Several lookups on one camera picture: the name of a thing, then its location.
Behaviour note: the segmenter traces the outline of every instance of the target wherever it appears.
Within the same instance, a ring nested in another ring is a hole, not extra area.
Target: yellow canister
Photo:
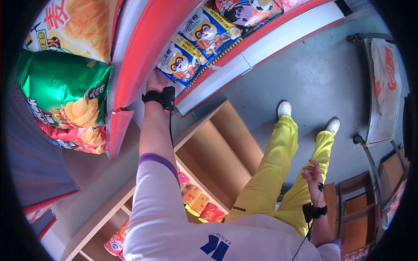
[[[209,198],[204,195],[200,194],[200,196],[197,198],[196,202],[191,206],[188,211],[195,215],[196,217],[199,217],[200,214],[202,214],[202,211],[205,209],[206,205],[209,203]]]
[[[197,201],[200,194],[202,194],[202,191],[200,188],[196,187],[195,185],[190,185],[190,187],[187,189],[186,193],[183,195],[183,202],[185,205],[185,208],[189,210],[191,206]]]

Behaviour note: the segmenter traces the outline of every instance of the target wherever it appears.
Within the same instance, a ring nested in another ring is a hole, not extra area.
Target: white bag
[[[375,73],[375,90],[379,111],[394,109],[398,106],[402,84],[399,76],[398,60],[394,45],[384,39],[372,39],[372,59]]]
[[[378,141],[391,138],[395,133],[402,83],[395,45],[384,39],[373,38],[371,52],[377,98],[377,122],[371,140]]]

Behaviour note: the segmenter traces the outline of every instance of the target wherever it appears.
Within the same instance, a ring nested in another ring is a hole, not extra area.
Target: cartoon raccoon
[[[194,70],[198,67],[198,64],[191,66],[186,56],[177,52],[176,55],[170,60],[167,70],[172,72],[173,76],[179,80],[184,79],[188,81],[194,74]]]
[[[205,53],[208,55],[224,41],[228,40],[226,35],[219,36],[217,32],[218,29],[216,26],[211,24],[207,19],[204,19],[201,24],[194,28],[194,31],[190,35],[195,39],[197,46],[205,50]]]

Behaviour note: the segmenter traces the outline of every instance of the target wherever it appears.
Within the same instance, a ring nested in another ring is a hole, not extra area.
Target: hand
[[[316,208],[325,207],[324,194],[318,189],[319,183],[323,183],[321,168],[315,160],[309,160],[313,166],[303,167],[302,177],[308,183],[309,194],[311,195],[311,202]]]
[[[147,79],[146,91],[163,92],[163,88],[167,87],[168,79],[158,69],[154,69]]]

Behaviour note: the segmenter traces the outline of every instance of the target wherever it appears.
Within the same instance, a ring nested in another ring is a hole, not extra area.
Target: wrist
[[[312,205],[315,208],[323,208],[326,206],[326,202],[324,199],[324,194],[321,192],[321,194],[319,195],[319,198],[316,200],[316,202],[312,201]]]

